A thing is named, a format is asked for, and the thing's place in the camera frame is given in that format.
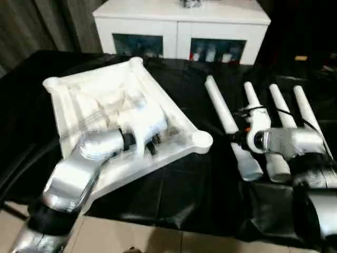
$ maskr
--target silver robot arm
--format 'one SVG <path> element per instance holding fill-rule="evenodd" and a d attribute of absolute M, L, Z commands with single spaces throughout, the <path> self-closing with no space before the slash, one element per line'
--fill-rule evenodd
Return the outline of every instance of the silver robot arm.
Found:
<path fill-rule="evenodd" d="M 263 152 L 281 154 L 286 161 L 306 153 L 325 152 L 321 135 L 303 128 L 269 128 L 259 131 L 254 136 L 254 143 L 248 145 Z"/>
<path fill-rule="evenodd" d="M 133 136 L 119 129 L 84 134 L 71 155 L 56 165 L 39 204 L 30 213 L 10 253 L 62 252 L 98 180 L 102 164 L 132 144 Z"/>

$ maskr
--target table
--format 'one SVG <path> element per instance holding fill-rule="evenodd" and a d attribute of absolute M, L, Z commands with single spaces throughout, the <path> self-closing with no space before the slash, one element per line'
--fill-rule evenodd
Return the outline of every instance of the table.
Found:
<path fill-rule="evenodd" d="M 108 54 L 40 51 L 0 79 L 0 184 L 11 171 L 24 166 L 45 144 L 57 138 L 50 95 L 42 86 L 45 78 L 126 60 L 127 57 Z M 329 147 L 337 154 L 337 93 L 331 79 L 320 72 L 299 72 L 286 67 L 270 70 L 163 59 L 145 59 L 144 65 L 196 127 L 213 136 L 214 144 L 206 155 L 191 154 L 96 200 L 87 215 L 305 247 L 293 229 L 292 188 L 270 183 L 266 176 L 254 183 L 240 179 L 204 81 L 208 74 L 214 76 L 231 111 L 246 105 L 243 82 L 252 81 L 274 126 L 281 124 L 277 112 L 272 110 L 269 84 L 279 85 L 297 120 L 292 87 L 303 85 Z M 238 121 L 243 127 L 244 120 Z M 35 161 L 15 183 L 7 200 L 31 203 L 41 194 L 60 158 L 60 147 L 56 146 Z M 264 166 L 263 157 L 257 159 Z"/>

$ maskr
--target white tray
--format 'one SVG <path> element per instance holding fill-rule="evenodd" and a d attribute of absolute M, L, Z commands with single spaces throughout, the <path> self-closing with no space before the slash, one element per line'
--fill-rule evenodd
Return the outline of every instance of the white tray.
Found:
<path fill-rule="evenodd" d="M 135 159 L 130 150 L 105 163 L 82 212 L 87 212 L 95 199 L 185 155 L 207 153 L 213 143 L 212 137 L 198 130 L 152 78 L 141 58 L 70 76 L 50 77 L 43 85 L 52 96 L 65 158 L 85 131 L 116 126 L 123 130 L 117 123 L 118 116 L 133 106 L 133 97 L 139 93 L 160 105 L 169 129 L 175 132 L 164 133 L 162 142 L 156 145 L 156 155 L 146 151 L 142 159 Z"/>

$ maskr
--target object on cabinet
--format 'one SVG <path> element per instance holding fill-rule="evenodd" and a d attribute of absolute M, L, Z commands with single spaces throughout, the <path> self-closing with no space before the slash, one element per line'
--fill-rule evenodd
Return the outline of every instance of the object on cabinet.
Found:
<path fill-rule="evenodd" d="M 184 8 L 194 8 L 202 5 L 203 0 L 181 0 Z"/>

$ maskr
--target glass cabinet door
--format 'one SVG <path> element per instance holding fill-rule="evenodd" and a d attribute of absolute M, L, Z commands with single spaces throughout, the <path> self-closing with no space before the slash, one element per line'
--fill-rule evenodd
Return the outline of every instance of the glass cabinet door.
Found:
<path fill-rule="evenodd" d="M 240 62 L 244 40 L 192 38 L 190 60 L 199 62 Z"/>
<path fill-rule="evenodd" d="M 112 34 L 117 54 L 163 57 L 163 36 Z"/>

